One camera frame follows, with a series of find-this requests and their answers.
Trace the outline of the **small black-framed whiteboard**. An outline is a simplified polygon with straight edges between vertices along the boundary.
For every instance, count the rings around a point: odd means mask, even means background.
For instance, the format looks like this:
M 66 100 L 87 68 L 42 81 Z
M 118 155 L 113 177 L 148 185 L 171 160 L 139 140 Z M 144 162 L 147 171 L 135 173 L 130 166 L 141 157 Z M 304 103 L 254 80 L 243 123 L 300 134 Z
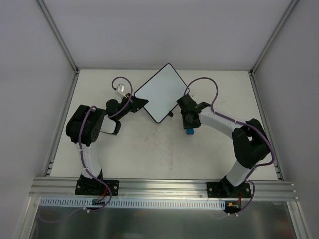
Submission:
M 161 123 L 177 106 L 177 100 L 184 95 L 185 90 L 186 83 L 176 69 L 167 63 L 135 90 L 134 96 L 148 100 L 144 109 L 156 123 Z

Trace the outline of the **blue bone-shaped eraser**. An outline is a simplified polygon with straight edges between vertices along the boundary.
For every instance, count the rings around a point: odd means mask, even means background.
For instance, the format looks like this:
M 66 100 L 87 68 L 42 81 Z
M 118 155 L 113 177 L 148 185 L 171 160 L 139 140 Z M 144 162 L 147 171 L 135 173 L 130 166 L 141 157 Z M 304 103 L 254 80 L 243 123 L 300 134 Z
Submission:
M 186 129 L 186 134 L 187 135 L 194 135 L 194 133 L 195 133 L 195 130 L 193 128 L 187 128 Z

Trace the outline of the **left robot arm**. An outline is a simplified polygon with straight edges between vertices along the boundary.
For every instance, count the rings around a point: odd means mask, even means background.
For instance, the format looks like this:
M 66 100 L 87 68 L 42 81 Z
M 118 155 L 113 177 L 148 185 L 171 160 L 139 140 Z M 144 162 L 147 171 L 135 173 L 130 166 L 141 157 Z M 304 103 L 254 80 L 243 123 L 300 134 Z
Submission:
M 122 126 L 120 119 L 128 113 L 138 112 L 148 102 L 127 93 L 120 102 L 108 100 L 105 109 L 80 105 L 67 123 L 66 135 L 79 151 L 83 168 L 80 182 L 86 183 L 92 194 L 99 194 L 104 189 L 103 171 L 95 146 L 99 134 L 117 135 Z

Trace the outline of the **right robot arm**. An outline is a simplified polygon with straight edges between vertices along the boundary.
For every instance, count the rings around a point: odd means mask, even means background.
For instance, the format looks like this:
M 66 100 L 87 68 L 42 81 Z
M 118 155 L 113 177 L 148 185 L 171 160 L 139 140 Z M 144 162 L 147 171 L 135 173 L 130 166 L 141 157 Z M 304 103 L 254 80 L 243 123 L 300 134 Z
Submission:
M 182 115 L 183 128 L 187 134 L 201 125 L 209 126 L 228 136 L 233 142 L 236 162 L 229 173 L 220 180 L 214 191 L 234 197 L 258 162 L 270 152 L 265 132 L 256 119 L 239 122 L 212 109 L 206 102 L 197 104 L 190 95 L 177 100 Z

